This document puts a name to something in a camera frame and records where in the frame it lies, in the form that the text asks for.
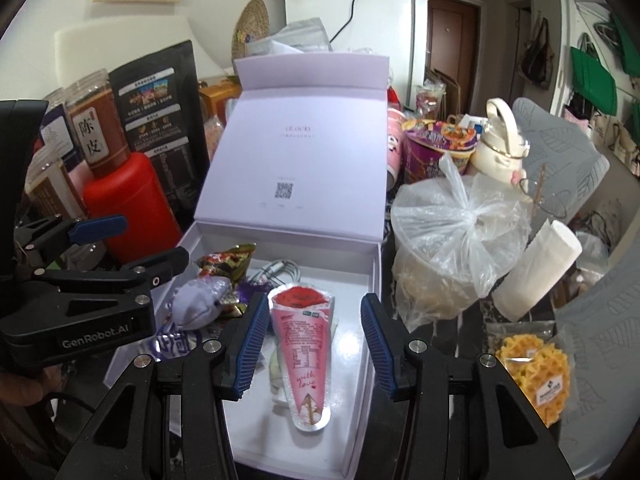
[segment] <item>white refrigerator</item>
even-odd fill
[[[334,50],[370,48],[389,56],[392,86],[400,102],[415,109],[415,85],[424,80],[427,0],[285,0],[287,23],[318,17]]]

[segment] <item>box lid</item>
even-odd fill
[[[236,65],[242,96],[196,220],[382,240],[388,58],[322,52]]]

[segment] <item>white tissue roll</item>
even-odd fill
[[[562,278],[581,252],[580,241],[571,229],[558,220],[552,224],[547,220],[494,290],[495,307],[509,321],[519,320]]]

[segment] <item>brown door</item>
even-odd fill
[[[429,69],[460,85],[462,113],[469,111],[476,78],[479,8],[456,0],[429,0]]]

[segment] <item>metal screw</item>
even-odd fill
[[[425,343],[424,341],[420,341],[419,339],[414,339],[409,343],[409,350],[411,350],[411,352],[421,354],[426,349],[427,349],[427,343]]]
[[[209,339],[205,341],[204,345],[202,345],[204,351],[209,354],[215,354],[222,348],[222,343],[216,339]]]
[[[136,303],[139,305],[146,305],[147,303],[149,303],[149,301],[151,301],[151,298],[148,296],[145,296],[144,294],[140,294],[139,296],[136,296]]]
[[[480,356],[480,364],[485,368],[493,368],[498,364],[498,361],[491,354],[482,354]]]
[[[147,354],[141,354],[133,359],[133,365],[136,368],[145,368],[151,364],[151,356]]]

